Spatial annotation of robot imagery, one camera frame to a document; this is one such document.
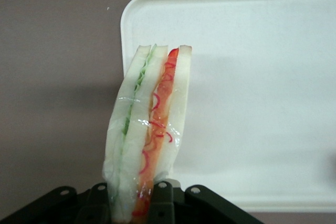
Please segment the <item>screw hole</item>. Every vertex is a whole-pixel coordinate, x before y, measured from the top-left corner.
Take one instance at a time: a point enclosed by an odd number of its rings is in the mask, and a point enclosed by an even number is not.
[[[61,191],[60,194],[61,194],[62,196],[64,196],[64,195],[69,194],[69,192],[70,192],[69,190],[63,190],[63,191]]]
[[[98,190],[100,190],[100,191],[102,191],[102,190],[104,190],[106,188],[106,186],[105,185],[100,185],[100,186],[98,186]]]

